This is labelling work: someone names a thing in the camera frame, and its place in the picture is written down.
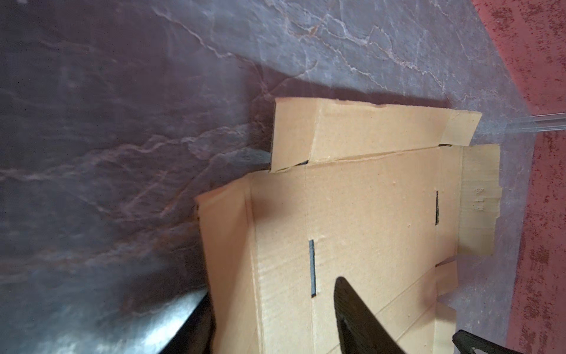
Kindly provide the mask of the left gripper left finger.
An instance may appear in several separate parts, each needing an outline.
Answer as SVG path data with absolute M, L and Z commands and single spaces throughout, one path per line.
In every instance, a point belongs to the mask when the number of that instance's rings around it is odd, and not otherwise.
M 207 294 L 160 354 L 210 354 L 214 332 L 215 315 Z

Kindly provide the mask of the brown cardboard box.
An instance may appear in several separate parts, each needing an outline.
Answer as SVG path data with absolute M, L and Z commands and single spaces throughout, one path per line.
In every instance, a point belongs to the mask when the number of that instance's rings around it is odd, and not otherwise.
M 452 353 L 455 256 L 489 255 L 501 149 L 481 113 L 276 101 L 271 167 L 197 197 L 214 353 L 341 353 L 345 277 L 407 353 Z

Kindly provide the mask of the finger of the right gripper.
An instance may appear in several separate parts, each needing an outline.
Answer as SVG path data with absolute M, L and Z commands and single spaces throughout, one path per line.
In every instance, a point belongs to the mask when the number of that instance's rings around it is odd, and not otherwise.
M 477 350 L 488 354 L 521 354 L 521 352 L 497 345 L 465 330 L 456 332 L 452 341 L 458 351 L 465 354 L 476 354 Z

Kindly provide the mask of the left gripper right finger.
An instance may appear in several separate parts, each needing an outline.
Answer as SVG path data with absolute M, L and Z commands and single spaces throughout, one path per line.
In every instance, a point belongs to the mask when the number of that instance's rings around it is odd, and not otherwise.
M 404 353 L 345 277 L 336 279 L 333 299 L 342 353 Z

